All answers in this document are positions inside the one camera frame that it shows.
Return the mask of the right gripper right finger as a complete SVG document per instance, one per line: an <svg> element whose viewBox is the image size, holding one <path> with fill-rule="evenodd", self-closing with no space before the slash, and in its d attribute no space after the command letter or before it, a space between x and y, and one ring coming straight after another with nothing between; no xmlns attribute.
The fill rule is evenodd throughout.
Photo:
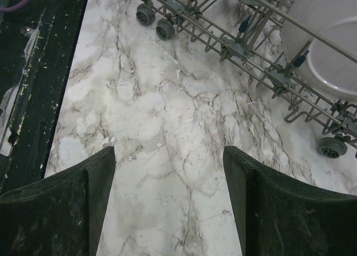
<svg viewBox="0 0 357 256"><path fill-rule="evenodd" d="M355 255L356 197L325 190L227 146L223 165L243 255Z"/></svg>

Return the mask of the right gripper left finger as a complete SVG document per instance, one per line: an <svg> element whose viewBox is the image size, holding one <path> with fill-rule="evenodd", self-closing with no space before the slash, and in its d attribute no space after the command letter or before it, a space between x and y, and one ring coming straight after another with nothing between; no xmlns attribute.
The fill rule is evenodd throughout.
<svg viewBox="0 0 357 256"><path fill-rule="evenodd" d="M1 255L96 255L115 173L109 146L1 196Z"/></svg>

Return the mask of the blue rimmed white plate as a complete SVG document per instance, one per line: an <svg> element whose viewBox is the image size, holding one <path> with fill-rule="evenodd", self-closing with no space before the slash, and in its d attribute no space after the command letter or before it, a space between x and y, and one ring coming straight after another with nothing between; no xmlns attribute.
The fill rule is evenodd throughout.
<svg viewBox="0 0 357 256"><path fill-rule="evenodd" d="M356 0L296 0L288 15L338 47L356 55ZM311 40L306 61L296 69L305 83L349 102L356 101L356 63L288 21L281 32L292 60Z"/></svg>

